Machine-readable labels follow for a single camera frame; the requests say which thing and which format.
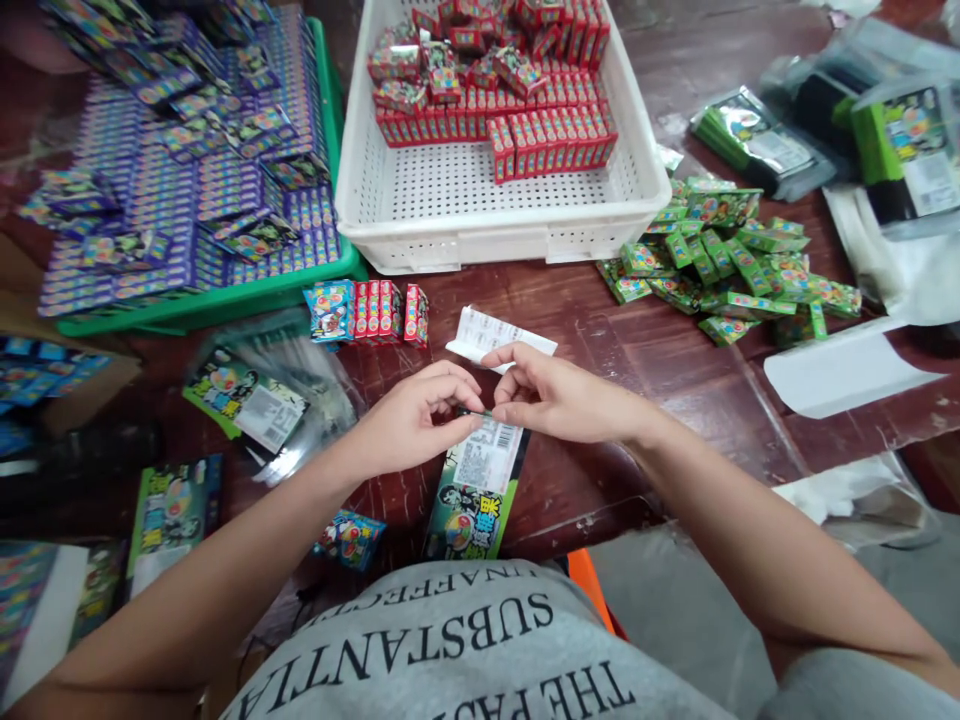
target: wooden table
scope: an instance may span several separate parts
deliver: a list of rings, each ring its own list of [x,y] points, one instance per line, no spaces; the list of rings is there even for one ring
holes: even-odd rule
[[[327,26],[341,72],[352,64],[359,4],[307,3]],[[623,0],[612,5],[658,139],[688,156],[680,176],[706,169],[735,179],[687,135],[687,118],[715,94],[755,82],[778,55],[819,50],[832,32],[825,10],[776,1],[755,6],[746,0]],[[882,13],[904,27],[924,30],[941,5],[886,2]],[[762,218],[773,215],[806,225],[813,238],[810,254],[816,272],[853,281],[819,193],[789,206],[764,202]],[[11,217],[3,219],[0,228],[43,259],[43,245],[49,244],[43,231]],[[753,331],[733,348],[718,349],[692,319],[657,298],[617,306],[592,264],[497,263],[416,281],[431,300],[427,351],[347,347],[339,354],[368,404],[411,372],[451,357],[443,346],[454,336],[461,308],[471,304],[557,341],[559,357],[660,403],[768,485],[960,428],[960,374],[823,421],[793,414],[777,399],[762,371],[763,360],[776,352],[769,328]],[[847,324],[831,321],[831,330]],[[159,417],[171,460],[232,453],[213,422],[179,397],[184,367],[205,335],[131,341],[148,360],[146,378],[115,405],[112,416]],[[907,332],[898,333],[894,343],[923,369],[956,369],[955,362],[937,360]],[[498,376],[477,371],[477,377],[489,403]],[[376,478],[350,499],[349,507],[389,524],[374,576],[419,557],[441,463],[437,458]],[[266,492],[241,477],[232,462],[227,471],[225,520]],[[132,482],[92,491],[39,515],[0,524],[0,533],[123,536],[132,526],[135,496]],[[662,523],[665,517],[658,499],[619,448],[535,436],[503,553],[543,560]],[[320,571],[314,563],[305,564],[265,619],[266,625],[278,632],[289,623],[296,608],[292,589],[314,581],[318,572],[331,572],[329,565],[324,567]],[[345,591],[351,585],[346,583]]]

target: gray t-shirt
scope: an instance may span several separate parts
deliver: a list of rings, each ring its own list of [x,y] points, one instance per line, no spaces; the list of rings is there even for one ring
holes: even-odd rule
[[[729,718],[607,632],[580,589],[522,560],[399,570],[307,622],[223,714],[248,718]],[[876,658],[798,661],[761,711],[780,718],[960,717],[960,703]]]

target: stack of purple boxes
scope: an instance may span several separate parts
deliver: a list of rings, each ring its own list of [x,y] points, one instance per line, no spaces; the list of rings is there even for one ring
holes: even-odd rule
[[[289,118],[295,137],[271,139],[271,147],[254,159],[242,158],[225,144],[198,160],[177,162],[164,137],[182,122],[179,109],[173,108],[180,119],[170,112],[157,115],[129,88],[101,77],[92,80],[76,166],[106,177],[123,213],[105,223],[92,222],[100,228],[91,227],[89,218],[75,232],[57,228],[63,234],[45,278],[41,315],[75,319],[112,315],[339,259],[313,41],[298,6],[274,12],[277,22],[257,30],[256,47],[262,52],[254,55],[266,60],[266,72],[276,82],[261,78],[251,84],[241,75],[238,48],[213,49],[181,16],[160,22],[166,45],[173,43],[179,52],[186,47],[203,68],[209,68],[208,82],[216,81],[205,86],[207,97],[218,112],[233,111],[232,117],[242,123],[279,107]],[[140,54],[157,68],[163,62],[162,53]],[[196,57],[191,59],[197,67]],[[233,96],[217,96],[210,90],[219,88],[223,77]],[[258,87],[269,89],[251,92]],[[30,210],[28,205],[24,214]],[[287,244],[251,264],[249,256],[238,254],[233,238],[214,241],[213,235],[257,212],[278,216],[292,227],[295,239],[285,238]],[[33,213],[42,222],[46,213],[42,203],[33,207]],[[93,271],[89,263],[84,267],[79,242],[84,237],[107,230],[119,234],[147,229],[169,240],[162,267],[120,274]]]

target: pile of red boxes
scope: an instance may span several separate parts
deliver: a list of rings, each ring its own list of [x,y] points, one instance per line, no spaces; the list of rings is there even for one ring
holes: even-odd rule
[[[617,142],[609,108],[533,110],[487,121],[494,182],[605,167]]]
[[[388,28],[368,69],[390,147],[487,139],[489,120],[605,105],[604,0],[445,0]]]
[[[427,296],[419,285],[407,285],[403,294],[390,280],[356,283],[356,308],[352,342],[359,345],[394,345],[408,342],[427,346]]]
[[[456,105],[428,105],[414,115],[377,108],[377,124],[390,147],[479,142],[487,139],[489,121],[517,113],[609,104],[603,83],[587,72],[568,72],[569,65],[550,59],[536,64],[549,68],[543,91],[522,100],[504,87],[495,90],[470,87]]]

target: orange object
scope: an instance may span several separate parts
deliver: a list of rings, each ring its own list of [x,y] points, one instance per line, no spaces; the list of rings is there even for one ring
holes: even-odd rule
[[[570,579],[590,598],[590,602],[597,608],[607,630],[621,640],[630,642],[620,623],[607,607],[607,601],[603,598],[603,589],[600,587],[600,578],[597,577],[596,568],[587,549],[583,548],[570,553],[567,555],[567,562],[570,564]]]

